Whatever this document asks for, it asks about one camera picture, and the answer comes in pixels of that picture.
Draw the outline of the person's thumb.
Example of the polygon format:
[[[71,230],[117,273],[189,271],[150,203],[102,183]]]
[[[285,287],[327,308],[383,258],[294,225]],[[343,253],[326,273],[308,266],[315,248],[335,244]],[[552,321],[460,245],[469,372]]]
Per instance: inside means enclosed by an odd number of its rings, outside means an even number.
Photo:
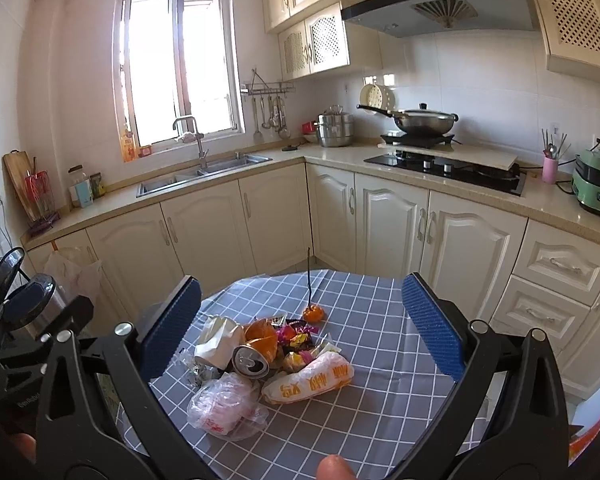
[[[349,464],[339,455],[323,458],[317,466],[316,480],[356,480]]]

